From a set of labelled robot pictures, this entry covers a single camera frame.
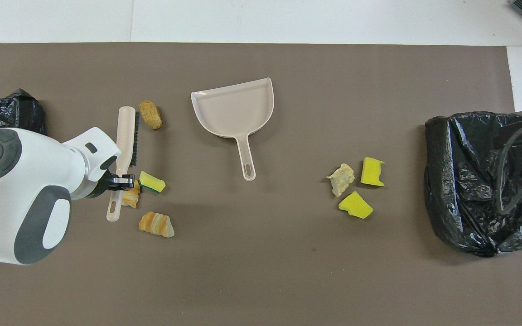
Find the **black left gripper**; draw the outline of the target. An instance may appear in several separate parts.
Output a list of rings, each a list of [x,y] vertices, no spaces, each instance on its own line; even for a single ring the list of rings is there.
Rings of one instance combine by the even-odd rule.
[[[100,165],[100,171],[103,173],[96,183],[95,188],[90,193],[90,198],[95,198],[103,194],[105,191],[130,190],[135,187],[135,175],[118,176],[110,173],[108,167],[117,159],[117,156],[111,156]]]

